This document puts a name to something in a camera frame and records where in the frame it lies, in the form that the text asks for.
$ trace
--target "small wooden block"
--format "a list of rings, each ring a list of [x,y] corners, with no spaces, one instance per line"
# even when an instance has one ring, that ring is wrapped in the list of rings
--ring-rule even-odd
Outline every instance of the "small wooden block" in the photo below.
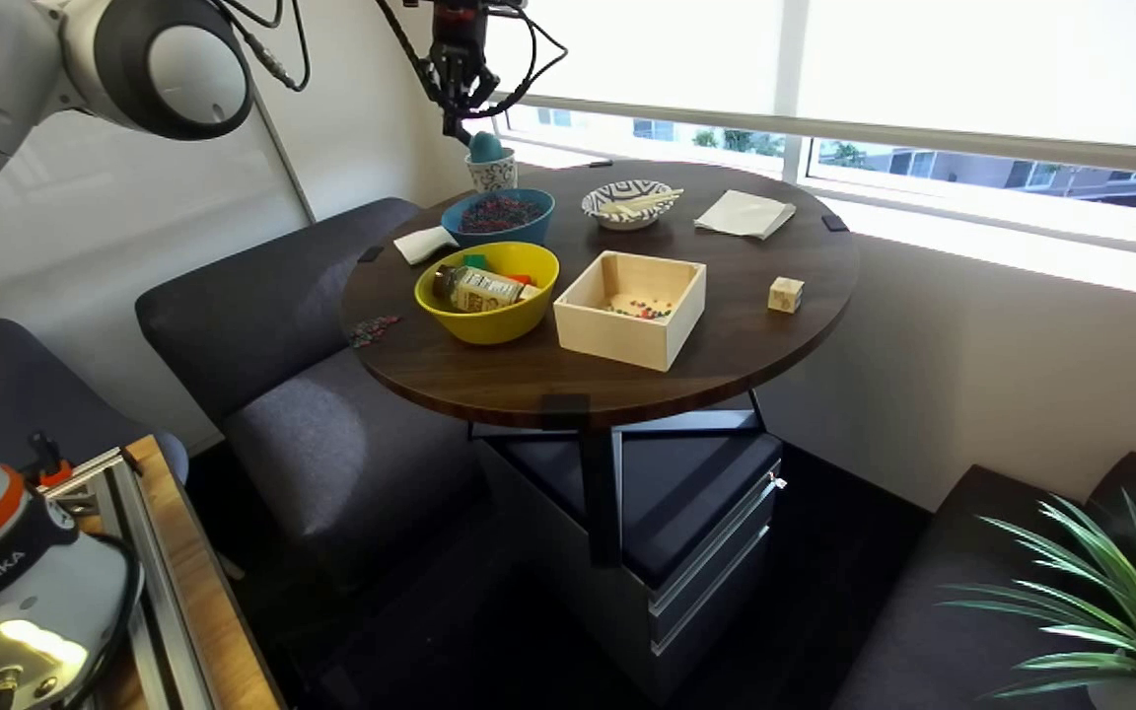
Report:
[[[777,278],[769,281],[769,311],[796,311],[804,281]]]

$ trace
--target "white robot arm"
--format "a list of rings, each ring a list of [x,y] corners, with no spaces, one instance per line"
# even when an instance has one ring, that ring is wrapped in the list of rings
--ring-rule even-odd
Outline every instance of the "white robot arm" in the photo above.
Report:
[[[213,139],[247,107],[247,65],[209,0],[0,0],[0,166],[51,111]]]

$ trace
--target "small dish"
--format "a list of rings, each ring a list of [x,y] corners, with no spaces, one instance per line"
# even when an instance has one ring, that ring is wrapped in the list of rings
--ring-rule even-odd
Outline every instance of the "small dish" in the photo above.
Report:
[[[633,234],[653,224],[678,198],[681,190],[668,183],[627,177],[597,185],[593,192],[581,198],[581,210],[612,234]]]

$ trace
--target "wooden crate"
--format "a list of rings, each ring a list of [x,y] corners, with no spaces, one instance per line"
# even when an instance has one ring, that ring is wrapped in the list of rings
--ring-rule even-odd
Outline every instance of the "wooden crate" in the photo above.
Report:
[[[702,304],[704,266],[607,249],[558,294],[557,334],[564,353],[670,373]]]

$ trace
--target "green plant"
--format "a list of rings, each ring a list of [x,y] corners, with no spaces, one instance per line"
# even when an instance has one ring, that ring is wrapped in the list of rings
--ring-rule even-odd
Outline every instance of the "green plant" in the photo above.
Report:
[[[961,599],[955,607],[1025,617],[1044,634],[1076,642],[1071,650],[1025,659],[1020,670],[1038,678],[1001,696],[1136,684],[1136,500],[1128,494],[1122,509],[1130,530],[1122,543],[1066,499],[1040,500],[1040,516],[1059,536],[987,516],[987,525],[1030,547],[1038,568],[1057,574],[1053,580],[1076,580],[957,584]]]

